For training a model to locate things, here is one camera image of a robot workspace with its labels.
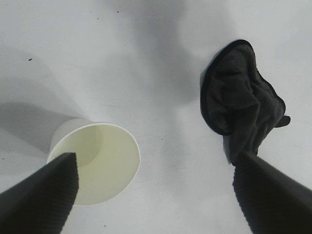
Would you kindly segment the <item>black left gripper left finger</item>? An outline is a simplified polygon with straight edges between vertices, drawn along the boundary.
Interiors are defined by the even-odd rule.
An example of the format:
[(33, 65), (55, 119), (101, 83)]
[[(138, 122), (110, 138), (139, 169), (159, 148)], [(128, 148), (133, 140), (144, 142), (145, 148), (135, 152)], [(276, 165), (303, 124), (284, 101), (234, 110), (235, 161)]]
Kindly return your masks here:
[(2, 234), (59, 234), (78, 193), (75, 153), (63, 153), (0, 195)]

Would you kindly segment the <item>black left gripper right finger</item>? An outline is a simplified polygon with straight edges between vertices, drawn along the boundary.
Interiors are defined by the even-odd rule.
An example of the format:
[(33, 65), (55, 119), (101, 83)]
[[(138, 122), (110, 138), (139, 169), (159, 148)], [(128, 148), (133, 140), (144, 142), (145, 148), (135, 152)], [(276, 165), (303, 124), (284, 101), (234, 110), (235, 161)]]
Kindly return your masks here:
[(312, 232), (312, 191), (255, 154), (239, 155), (233, 188), (252, 233)]

